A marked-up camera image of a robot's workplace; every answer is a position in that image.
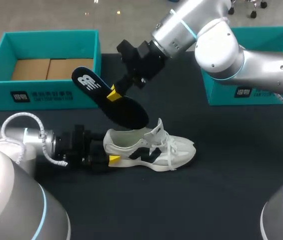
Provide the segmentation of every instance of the shoe sole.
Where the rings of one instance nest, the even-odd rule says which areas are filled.
[[[188,161],[183,161],[179,164],[172,164],[172,168],[173,169],[178,169],[181,166],[186,165],[187,163],[189,163],[194,156],[196,155],[196,150],[194,155],[192,156],[192,158],[190,158]],[[146,162],[146,161],[141,161],[141,160],[131,160],[131,159],[120,159],[118,162],[115,162],[113,164],[109,164],[109,167],[111,168],[130,168],[130,167],[135,167],[135,166],[145,166],[148,167],[156,172],[166,172],[166,171],[170,171],[170,167],[169,166],[160,166],[160,165],[155,165],[153,163],[150,162]]]

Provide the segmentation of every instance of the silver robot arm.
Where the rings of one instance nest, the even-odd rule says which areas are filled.
[[[240,46],[228,26],[230,0],[185,0],[156,26],[152,42],[167,58],[196,43],[199,66],[223,85],[283,94],[283,53]]]

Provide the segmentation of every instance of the new balance logo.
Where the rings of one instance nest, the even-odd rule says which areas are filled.
[[[80,82],[82,85],[86,86],[86,88],[90,91],[90,90],[93,90],[93,89],[99,89],[101,88],[101,86],[95,82],[94,79],[92,79],[90,76],[88,75],[84,75],[84,76],[81,76],[79,77],[78,79],[78,82]]]
[[[132,160],[136,160],[140,158],[140,160],[147,162],[147,163],[153,163],[155,160],[162,154],[162,151],[159,148],[156,148],[152,153],[150,154],[150,149],[148,147],[140,147],[136,151],[134,151],[129,158]]]

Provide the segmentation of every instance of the shoe insole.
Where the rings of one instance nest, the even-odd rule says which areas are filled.
[[[142,129],[148,124],[148,114],[134,99],[123,96],[108,100],[112,89],[92,70],[80,66],[73,71],[71,79],[114,123],[128,129]]]

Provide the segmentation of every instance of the floor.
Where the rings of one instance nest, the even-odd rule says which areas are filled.
[[[177,3],[168,0],[0,0],[0,38],[3,32],[98,29],[102,53],[116,53],[123,40],[139,46]],[[283,26],[283,0],[267,0],[250,19],[253,5],[238,0],[231,26]]]

